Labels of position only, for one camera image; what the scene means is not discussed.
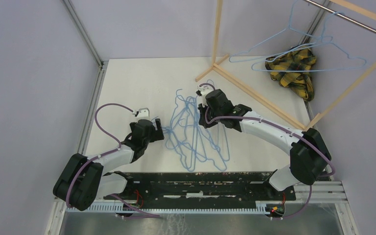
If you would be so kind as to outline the blue wire hanger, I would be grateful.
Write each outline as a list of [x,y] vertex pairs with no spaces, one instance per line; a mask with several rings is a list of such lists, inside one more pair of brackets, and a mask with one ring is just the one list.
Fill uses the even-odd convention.
[[[326,31],[326,28],[327,28],[327,23],[329,21],[329,18],[332,17],[332,16],[334,16],[334,15],[330,14],[324,20],[322,31],[321,31],[320,35],[317,36],[316,41],[314,41],[311,44],[307,44],[307,45],[298,45],[298,46],[294,47],[293,49],[291,49],[287,52],[284,52],[280,55],[277,55],[275,57],[278,58],[278,57],[280,57],[284,54],[287,54],[288,52],[299,50],[299,49],[304,49],[304,48],[310,48],[311,50],[313,50],[314,48],[328,47],[330,49],[333,49],[335,51],[339,51],[342,54],[346,55],[346,58],[349,59],[349,60],[358,60],[359,62],[357,63],[357,66],[356,67],[340,66],[340,67],[331,68],[331,69],[324,69],[324,70],[313,70],[313,69],[311,69],[310,72],[341,71],[341,70],[359,69],[359,68],[364,67],[367,64],[367,60],[365,58],[351,56],[347,51],[345,51],[343,48],[341,48],[338,44],[336,44],[334,42],[333,36],[325,34],[325,31]],[[253,63],[251,65],[251,69],[254,70],[254,71],[267,71],[267,72],[269,72],[269,70],[267,70],[265,68],[265,65],[264,65],[266,61],[267,61],[267,58],[265,58],[263,60],[256,61],[255,63]]]
[[301,0],[291,4],[285,28],[268,38],[261,40],[249,49],[239,51],[229,57],[231,63],[255,61],[265,56],[277,56],[298,45],[307,45],[316,41],[317,25],[321,20],[322,10]]

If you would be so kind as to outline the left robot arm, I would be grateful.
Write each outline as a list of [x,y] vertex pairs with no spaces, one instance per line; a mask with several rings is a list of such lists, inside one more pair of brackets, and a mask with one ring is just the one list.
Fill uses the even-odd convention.
[[148,145],[162,141],[161,120],[141,119],[130,123],[131,133],[120,147],[86,157],[73,154],[53,187],[53,195],[62,199],[69,208],[84,211],[93,201],[116,193],[122,199],[133,196],[135,187],[124,173],[113,171],[141,158]]

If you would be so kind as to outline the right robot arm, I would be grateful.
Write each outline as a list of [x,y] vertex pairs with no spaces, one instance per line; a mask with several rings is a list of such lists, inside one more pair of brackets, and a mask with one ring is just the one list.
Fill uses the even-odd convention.
[[311,186],[318,178],[328,176],[325,171],[331,155],[317,130],[304,131],[272,122],[246,105],[233,105],[222,90],[207,85],[199,86],[196,94],[202,98],[198,105],[199,125],[210,128],[221,123],[228,129],[263,139],[289,155],[290,163],[264,181],[266,198],[275,200],[290,186]]

